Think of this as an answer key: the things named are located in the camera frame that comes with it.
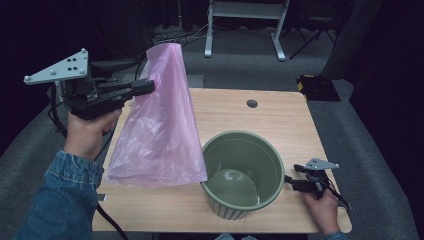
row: green pot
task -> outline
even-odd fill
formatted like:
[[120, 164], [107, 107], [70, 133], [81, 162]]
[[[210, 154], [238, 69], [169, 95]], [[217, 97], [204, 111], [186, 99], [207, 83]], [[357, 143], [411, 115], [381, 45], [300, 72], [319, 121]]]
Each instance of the green pot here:
[[218, 216], [242, 219], [264, 208], [280, 194], [284, 166], [275, 148], [262, 137], [229, 131], [203, 147], [208, 181], [201, 185]]

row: table top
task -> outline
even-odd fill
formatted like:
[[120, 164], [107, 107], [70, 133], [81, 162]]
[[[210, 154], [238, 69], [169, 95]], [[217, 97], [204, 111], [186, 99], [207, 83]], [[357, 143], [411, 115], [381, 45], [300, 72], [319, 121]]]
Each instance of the table top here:
[[[213, 136], [229, 130], [258, 134], [279, 152], [286, 175], [294, 179], [294, 164], [312, 157], [327, 159], [308, 106], [298, 92], [190, 89], [202, 146]], [[250, 108], [246, 102], [256, 100]], [[129, 114], [125, 106], [118, 121], [104, 163], [107, 174], [119, 133]], [[327, 174], [336, 186], [331, 170]], [[314, 233], [319, 232], [299, 192], [284, 184], [281, 194], [267, 207], [241, 220], [225, 220], [215, 215], [206, 202], [200, 184], [175, 187], [123, 187], [102, 181], [98, 193], [107, 194], [103, 209], [124, 231], [145, 232], [230, 232], [230, 233]], [[352, 225], [344, 208], [339, 208], [342, 231]], [[114, 231], [96, 212], [94, 231]]]

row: denim jacket sleeve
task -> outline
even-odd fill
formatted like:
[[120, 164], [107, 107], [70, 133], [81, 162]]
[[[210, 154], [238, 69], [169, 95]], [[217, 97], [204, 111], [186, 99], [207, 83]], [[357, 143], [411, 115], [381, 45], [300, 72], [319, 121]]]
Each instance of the denim jacket sleeve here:
[[348, 240], [343, 232], [333, 232], [325, 236], [324, 240]]
[[90, 239], [103, 167], [59, 151], [14, 239]]

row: pink plastic bag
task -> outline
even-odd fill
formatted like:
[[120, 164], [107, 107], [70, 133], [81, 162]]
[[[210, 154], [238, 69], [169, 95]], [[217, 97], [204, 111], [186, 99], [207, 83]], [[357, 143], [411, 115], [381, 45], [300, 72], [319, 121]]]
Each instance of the pink plastic bag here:
[[181, 46], [157, 45], [147, 57], [140, 79], [154, 80], [156, 89], [134, 98], [107, 180], [148, 187], [206, 181]]

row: hand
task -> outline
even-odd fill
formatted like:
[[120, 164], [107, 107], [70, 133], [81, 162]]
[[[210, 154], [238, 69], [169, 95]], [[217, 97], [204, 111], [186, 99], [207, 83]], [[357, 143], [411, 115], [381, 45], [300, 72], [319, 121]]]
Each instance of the hand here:
[[326, 189], [319, 200], [316, 200], [310, 193], [301, 193], [308, 205], [309, 211], [324, 235], [340, 231], [337, 223], [338, 199]]
[[103, 132], [109, 131], [122, 110], [117, 109], [96, 119], [83, 120], [68, 113], [68, 136], [63, 150], [78, 157], [94, 160], [100, 152]]

